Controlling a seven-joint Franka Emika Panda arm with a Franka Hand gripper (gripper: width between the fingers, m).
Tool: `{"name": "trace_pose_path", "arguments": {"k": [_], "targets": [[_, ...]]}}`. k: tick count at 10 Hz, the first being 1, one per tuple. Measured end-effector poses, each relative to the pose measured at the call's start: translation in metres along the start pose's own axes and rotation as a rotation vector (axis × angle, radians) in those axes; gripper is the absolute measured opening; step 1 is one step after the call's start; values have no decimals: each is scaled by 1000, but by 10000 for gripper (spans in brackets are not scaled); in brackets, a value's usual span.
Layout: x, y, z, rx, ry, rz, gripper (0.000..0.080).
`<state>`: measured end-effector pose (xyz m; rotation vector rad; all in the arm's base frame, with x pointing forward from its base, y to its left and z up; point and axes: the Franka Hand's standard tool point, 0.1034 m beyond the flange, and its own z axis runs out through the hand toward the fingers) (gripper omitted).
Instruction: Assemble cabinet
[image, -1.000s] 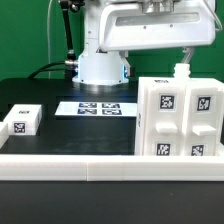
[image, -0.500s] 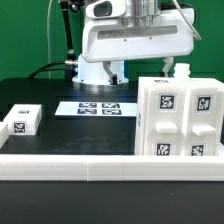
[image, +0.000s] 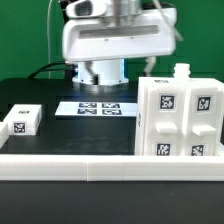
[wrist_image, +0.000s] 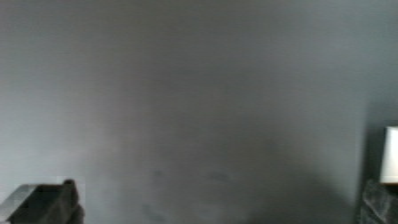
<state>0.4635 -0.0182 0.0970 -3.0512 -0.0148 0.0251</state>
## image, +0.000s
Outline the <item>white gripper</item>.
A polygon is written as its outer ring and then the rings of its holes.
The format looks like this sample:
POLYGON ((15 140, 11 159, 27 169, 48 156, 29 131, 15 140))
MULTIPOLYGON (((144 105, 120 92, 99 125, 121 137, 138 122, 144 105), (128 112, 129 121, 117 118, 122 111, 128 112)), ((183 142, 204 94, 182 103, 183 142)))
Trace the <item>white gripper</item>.
POLYGON ((148 57, 144 72, 150 75, 155 56, 170 55, 176 48, 174 34, 156 9, 144 10, 130 26, 108 27, 102 18, 78 19, 77 23, 76 62, 86 61, 93 84, 99 84, 99 76, 92 61, 148 57))

